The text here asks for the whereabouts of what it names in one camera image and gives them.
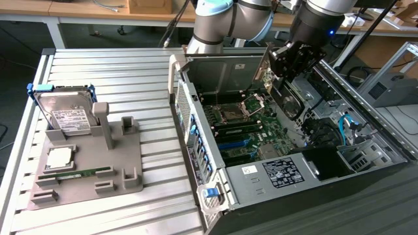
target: pcie slot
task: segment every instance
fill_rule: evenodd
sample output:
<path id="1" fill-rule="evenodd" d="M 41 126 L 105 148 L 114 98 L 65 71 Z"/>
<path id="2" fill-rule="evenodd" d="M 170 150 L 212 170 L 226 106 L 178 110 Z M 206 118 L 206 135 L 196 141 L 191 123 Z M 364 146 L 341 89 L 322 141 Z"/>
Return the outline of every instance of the pcie slot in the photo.
<path id="1" fill-rule="evenodd" d="M 222 143 L 218 145 L 220 150 L 228 150 L 228 149 L 233 149 L 233 148 L 242 148 L 246 147 L 249 144 L 250 140 L 245 140 L 245 141 L 238 141 L 238 142 L 233 142 L 233 143 Z"/>

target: cardboard box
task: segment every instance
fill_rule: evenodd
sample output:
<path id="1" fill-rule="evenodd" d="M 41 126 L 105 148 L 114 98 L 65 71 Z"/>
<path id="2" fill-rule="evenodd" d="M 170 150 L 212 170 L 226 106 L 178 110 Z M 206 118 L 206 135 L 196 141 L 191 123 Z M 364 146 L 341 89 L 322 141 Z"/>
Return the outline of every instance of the cardboard box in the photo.
<path id="1" fill-rule="evenodd" d="M 171 14 L 173 0 L 129 0 L 131 14 Z"/>
<path id="2" fill-rule="evenodd" d="M 396 3 L 396 7 L 408 7 L 409 4 L 417 2 L 417 0 L 400 0 L 397 3 Z"/>
<path id="3" fill-rule="evenodd" d="M 402 8 L 397 14 L 390 18 L 400 26 L 417 26 L 418 22 L 413 17 L 418 14 L 418 2 L 411 3 L 408 7 Z"/>

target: wooden desk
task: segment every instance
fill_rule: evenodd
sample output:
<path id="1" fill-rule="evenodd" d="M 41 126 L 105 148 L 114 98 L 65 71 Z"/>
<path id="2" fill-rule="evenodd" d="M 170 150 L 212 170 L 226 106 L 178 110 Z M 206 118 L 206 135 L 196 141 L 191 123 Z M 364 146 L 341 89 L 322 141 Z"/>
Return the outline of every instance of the wooden desk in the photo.
<path id="1" fill-rule="evenodd" d="M 0 14 L 49 16 L 51 0 L 0 0 Z"/>
<path id="2" fill-rule="evenodd" d="M 126 0 L 101 0 L 105 5 L 126 5 Z M 171 21 L 177 16 L 183 5 L 183 0 L 174 0 L 174 13 L 166 14 L 130 14 L 129 8 L 118 8 L 119 12 L 114 12 L 94 4 L 93 0 L 75 0 L 73 3 L 53 2 L 50 8 L 50 16 L 61 17 L 82 17 L 82 18 L 103 18 L 103 19 L 130 19 L 147 21 Z M 182 16 L 182 22 L 196 22 L 196 9 L 189 4 Z"/>
<path id="3" fill-rule="evenodd" d="M 107 5 L 127 5 L 126 0 L 101 0 Z M 43 22 L 47 24 L 57 48 L 66 48 L 65 38 L 61 32 L 61 23 L 70 24 L 113 24 L 139 26 L 167 26 L 175 17 L 185 0 L 174 0 L 174 13 L 165 14 L 130 14 L 127 8 L 114 12 L 94 4 L 93 0 L 74 0 L 73 3 L 62 3 L 51 0 L 0 0 L 0 20 Z M 190 4 L 178 27 L 194 27 L 196 10 Z M 290 31 L 294 16 L 277 13 L 272 30 Z M 362 27 L 356 26 L 350 32 L 354 38 L 346 47 L 336 65 L 346 58 L 357 45 L 361 37 L 370 28 L 373 22 L 366 22 Z M 350 27 L 342 27 L 338 34 L 348 33 Z M 418 37 L 416 31 L 401 31 L 382 22 L 372 35 L 392 37 Z M 237 46 L 244 46 L 245 40 L 238 40 Z"/>

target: circuit board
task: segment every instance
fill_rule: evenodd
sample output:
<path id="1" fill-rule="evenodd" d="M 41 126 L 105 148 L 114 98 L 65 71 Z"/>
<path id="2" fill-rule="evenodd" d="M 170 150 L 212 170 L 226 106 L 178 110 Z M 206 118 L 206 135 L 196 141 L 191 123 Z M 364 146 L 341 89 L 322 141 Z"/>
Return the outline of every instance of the circuit board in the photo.
<path id="1" fill-rule="evenodd" d="M 273 99 L 258 94 L 241 103 L 204 106 L 228 166 L 285 156 L 296 148 L 273 107 Z"/>

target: label sticker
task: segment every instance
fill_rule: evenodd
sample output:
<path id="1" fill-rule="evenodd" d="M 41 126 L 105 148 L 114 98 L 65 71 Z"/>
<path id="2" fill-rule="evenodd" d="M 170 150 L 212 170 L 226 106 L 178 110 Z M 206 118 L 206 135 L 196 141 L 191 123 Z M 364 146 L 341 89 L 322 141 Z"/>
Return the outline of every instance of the label sticker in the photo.
<path id="1" fill-rule="evenodd" d="M 63 132 L 90 130 L 85 109 L 53 111 Z"/>
<path id="2" fill-rule="evenodd" d="M 238 64 L 236 65 L 237 70 L 244 70 L 246 68 L 246 64 Z"/>
<path id="3" fill-rule="evenodd" d="M 305 181 L 292 158 L 264 163 L 273 186 L 281 188 Z"/>
<path id="4" fill-rule="evenodd" d="M 256 165 L 244 167 L 242 171 L 245 175 L 258 172 Z"/>

